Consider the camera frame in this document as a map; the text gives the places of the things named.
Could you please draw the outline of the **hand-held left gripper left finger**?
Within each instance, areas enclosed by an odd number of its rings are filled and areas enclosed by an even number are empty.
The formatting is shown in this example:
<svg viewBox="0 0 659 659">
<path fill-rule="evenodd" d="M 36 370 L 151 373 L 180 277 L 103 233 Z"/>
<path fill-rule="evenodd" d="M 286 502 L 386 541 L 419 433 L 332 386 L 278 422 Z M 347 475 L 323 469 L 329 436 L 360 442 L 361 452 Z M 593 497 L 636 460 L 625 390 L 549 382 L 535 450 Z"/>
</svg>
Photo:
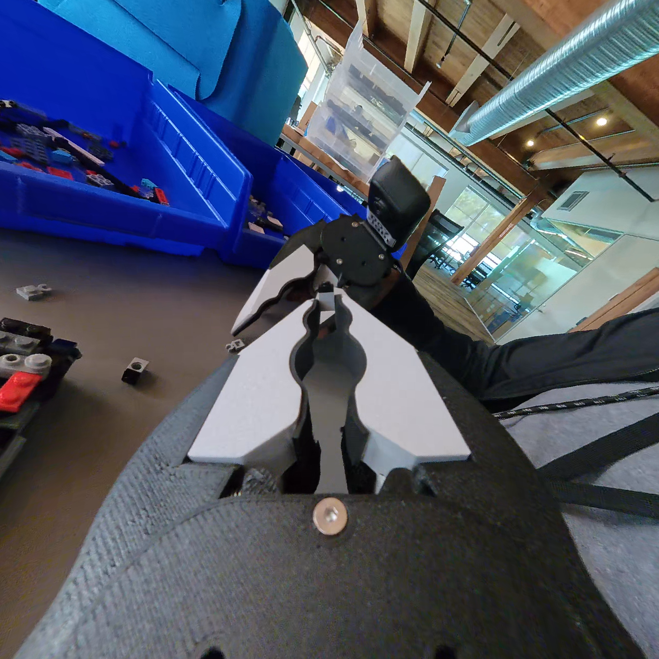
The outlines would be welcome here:
<svg viewBox="0 0 659 659">
<path fill-rule="evenodd" d="M 319 323 L 318 302 L 306 301 L 239 353 L 188 450 L 190 461 L 263 467 L 275 476 L 294 465 Z"/>
</svg>

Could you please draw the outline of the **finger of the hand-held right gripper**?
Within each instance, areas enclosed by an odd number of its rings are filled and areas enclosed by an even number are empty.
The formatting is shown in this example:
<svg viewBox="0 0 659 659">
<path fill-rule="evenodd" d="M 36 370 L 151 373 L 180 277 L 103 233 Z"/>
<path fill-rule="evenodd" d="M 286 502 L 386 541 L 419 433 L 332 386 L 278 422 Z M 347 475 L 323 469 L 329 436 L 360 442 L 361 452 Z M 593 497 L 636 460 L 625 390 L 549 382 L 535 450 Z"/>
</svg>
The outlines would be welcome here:
<svg viewBox="0 0 659 659">
<path fill-rule="evenodd" d="M 264 272 L 238 313 L 231 330 L 238 336 L 252 325 L 263 311 L 278 302 L 296 284 L 306 281 L 316 271 L 315 254 L 305 244 L 294 248 L 283 257 L 277 257 Z"/>
<path fill-rule="evenodd" d="M 285 241 L 282 248 L 277 252 L 275 258 L 271 261 L 268 269 L 273 269 L 292 255 L 300 246 L 306 246 L 311 253 L 317 254 L 322 247 L 322 233 L 325 229 L 325 220 L 318 221 L 317 223 L 305 227 L 300 231 L 293 233 L 287 241 Z"/>
</svg>

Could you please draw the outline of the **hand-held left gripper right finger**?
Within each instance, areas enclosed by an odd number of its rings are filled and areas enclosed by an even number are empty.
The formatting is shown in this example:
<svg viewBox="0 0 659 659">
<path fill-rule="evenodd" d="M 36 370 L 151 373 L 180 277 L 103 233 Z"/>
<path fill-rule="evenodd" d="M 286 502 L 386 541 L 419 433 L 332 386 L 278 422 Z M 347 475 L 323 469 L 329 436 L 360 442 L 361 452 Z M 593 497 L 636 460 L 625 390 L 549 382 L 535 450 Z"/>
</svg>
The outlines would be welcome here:
<svg viewBox="0 0 659 659">
<path fill-rule="evenodd" d="M 335 321 L 355 379 L 342 434 L 348 490 L 378 493 L 394 470 L 469 459 L 416 349 L 343 293 L 335 295 Z"/>
</svg>

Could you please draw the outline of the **person's right forearm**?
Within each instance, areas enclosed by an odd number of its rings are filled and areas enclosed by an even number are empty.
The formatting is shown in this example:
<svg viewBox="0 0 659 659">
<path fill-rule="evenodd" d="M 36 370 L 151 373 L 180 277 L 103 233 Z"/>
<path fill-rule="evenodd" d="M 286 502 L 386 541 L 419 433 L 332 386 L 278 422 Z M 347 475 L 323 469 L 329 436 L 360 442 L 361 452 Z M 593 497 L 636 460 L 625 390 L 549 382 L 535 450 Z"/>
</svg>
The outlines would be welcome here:
<svg viewBox="0 0 659 659">
<path fill-rule="evenodd" d="M 446 326 L 408 276 L 393 271 L 370 311 L 492 411 L 576 385 L 658 381 L 657 308 L 594 330 L 490 346 Z"/>
</svg>

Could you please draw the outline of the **grey desk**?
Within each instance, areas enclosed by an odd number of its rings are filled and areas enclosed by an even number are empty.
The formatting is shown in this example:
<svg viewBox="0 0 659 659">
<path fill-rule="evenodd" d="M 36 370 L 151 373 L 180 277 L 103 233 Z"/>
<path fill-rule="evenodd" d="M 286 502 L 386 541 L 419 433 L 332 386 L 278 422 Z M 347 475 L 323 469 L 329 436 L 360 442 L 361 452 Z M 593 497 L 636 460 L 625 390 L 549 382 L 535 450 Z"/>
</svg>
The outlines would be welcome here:
<svg viewBox="0 0 659 659">
<path fill-rule="evenodd" d="M 1 230 L 1 317 L 50 327 L 82 358 L 27 426 L 1 479 L 1 657 L 59 592 L 98 508 L 153 429 L 226 358 L 261 271 Z M 47 284 L 27 301 L 17 287 Z M 150 362 L 136 385 L 133 358 Z"/>
</svg>

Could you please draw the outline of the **blue plastic bin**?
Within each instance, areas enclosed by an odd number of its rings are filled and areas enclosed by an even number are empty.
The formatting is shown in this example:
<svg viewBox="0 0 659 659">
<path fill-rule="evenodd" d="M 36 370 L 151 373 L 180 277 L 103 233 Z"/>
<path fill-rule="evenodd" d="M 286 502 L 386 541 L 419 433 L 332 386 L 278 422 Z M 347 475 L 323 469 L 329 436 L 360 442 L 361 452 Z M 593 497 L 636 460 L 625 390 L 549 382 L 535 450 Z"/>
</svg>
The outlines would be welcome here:
<svg viewBox="0 0 659 659">
<path fill-rule="evenodd" d="M 1 227 L 189 256 L 239 224 L 248 173 L 143 66 L 34 1 L 1 2 L 1 99 L 126 141 L 109 166 L 170 206 L 1 162 Z"/>
<path fill-rule="evenodd" d="M 338 184 L 323 175 L 297 164 L 281 150 L 269 147 L 247 147 L 237 153 L 251 174 L 246 201 L 253 197 L 264 202 L 283 232 L 264 229 L 263 233 L 248 227 L 247 210 L 240 215 L 237 229 L 226 237 L 219 250 L 228 264 L 266 269 L 286 238 L 318 221 L 332 221 L 341 215 L 366 218 L 366 208 L 350 194 L 338 191 Z"/>
</svg>

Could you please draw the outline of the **black mesh office chair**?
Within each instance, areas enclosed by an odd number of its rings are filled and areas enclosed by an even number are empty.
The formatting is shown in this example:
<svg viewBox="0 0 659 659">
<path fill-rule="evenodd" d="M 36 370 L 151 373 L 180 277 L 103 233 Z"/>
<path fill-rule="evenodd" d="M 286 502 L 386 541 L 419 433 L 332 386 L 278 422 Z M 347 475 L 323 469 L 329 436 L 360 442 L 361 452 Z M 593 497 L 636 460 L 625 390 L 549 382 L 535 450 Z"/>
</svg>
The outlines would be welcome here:
<svg viewBox="0 0 659 659">
<path fill-rule="evenodd" d="M 439 256 L 449 241 L 460 234 L 463 229 L 464 226 L 450 220 L 441 211 L 433 210 L 424 229 L 424 233 L 421 235 L 410 262 L 405 269 L 408 278 L 411 281 L 414 280 L 423 264 L 429 258 Z"/>
</svg>

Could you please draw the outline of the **clear plastic drawer stack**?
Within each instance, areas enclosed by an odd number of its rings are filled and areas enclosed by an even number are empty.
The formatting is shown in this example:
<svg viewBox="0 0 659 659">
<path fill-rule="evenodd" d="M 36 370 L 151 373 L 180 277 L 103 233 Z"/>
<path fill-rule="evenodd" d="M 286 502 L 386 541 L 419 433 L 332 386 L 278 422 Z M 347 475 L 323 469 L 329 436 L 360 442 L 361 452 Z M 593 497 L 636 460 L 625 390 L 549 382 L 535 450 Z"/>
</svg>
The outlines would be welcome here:
<svg viewBox="0 0 659 659">
<path fill-rule="evenodd" d="M 408 87 L 364 48 L 364 22 L 353 29 L 342 61 L 313 112 L 307 139 L 369 183 L 410 113 L 430 87 Z"/>
</svg>

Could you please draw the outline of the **light blue felt bag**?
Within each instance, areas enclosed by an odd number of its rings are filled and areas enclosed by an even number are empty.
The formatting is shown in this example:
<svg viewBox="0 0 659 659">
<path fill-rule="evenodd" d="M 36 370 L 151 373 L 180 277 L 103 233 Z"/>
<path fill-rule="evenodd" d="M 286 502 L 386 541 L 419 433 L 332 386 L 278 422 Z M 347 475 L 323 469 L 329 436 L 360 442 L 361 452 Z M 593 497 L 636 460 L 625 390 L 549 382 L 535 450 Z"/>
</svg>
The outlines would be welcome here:
<svg viewBox="0 0 659 659">
<path fill-rule="evenodd" d="M 308 64 L 271 1 L 40 1 L 274 146 Z"/>
</svg>

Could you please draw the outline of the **grey and red lego build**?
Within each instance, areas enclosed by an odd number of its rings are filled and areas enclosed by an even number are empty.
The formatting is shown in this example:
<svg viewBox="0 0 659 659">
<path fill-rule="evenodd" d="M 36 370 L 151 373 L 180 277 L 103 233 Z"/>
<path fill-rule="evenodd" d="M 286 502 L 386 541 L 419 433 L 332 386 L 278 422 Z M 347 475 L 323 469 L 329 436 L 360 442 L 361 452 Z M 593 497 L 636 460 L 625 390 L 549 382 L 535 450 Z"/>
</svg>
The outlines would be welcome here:
<svg viewBox="0 0 659 659">
<path fill-rule="evenodd" d="M 24 431 L 82 356 L 51 329 L 1 318 L 1 476 L 26 443 Z"/>
</svg>

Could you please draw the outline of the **person's grey shirt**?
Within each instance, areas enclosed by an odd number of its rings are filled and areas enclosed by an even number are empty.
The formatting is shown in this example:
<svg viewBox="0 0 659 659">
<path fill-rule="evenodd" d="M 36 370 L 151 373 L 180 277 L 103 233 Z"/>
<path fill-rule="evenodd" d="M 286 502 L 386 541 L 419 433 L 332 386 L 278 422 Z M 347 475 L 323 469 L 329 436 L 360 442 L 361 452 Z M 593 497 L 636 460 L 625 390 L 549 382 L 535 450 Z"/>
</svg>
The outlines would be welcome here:
<svg viewBox="0 0 659 659">
<path fill-rule="evenodd" d="M 658 396 L 540 411 L 501 423 L 535 467 L 658 413 Z M 658 493 L 658 444 L 576 482 Z M 562 506 L 590 576 L 647 658 L 658 657 L 658 520 Z"/>
</svg>

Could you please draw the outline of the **silver ventilation duct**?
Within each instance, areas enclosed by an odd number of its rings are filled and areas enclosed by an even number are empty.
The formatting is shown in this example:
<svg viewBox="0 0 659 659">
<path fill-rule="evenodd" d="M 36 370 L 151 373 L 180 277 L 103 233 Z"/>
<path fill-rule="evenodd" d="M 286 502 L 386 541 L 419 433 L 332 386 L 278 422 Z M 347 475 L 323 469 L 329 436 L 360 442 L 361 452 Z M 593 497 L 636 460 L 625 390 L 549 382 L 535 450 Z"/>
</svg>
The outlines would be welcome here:
<svg viewBox="0 0 659 659">
<path fill-rule="evenodd" d="M 658 54 L 658 2 L 610 2 L 484 106 L 472 103 L 449 136 L 474 145 Z"/>
</svg>

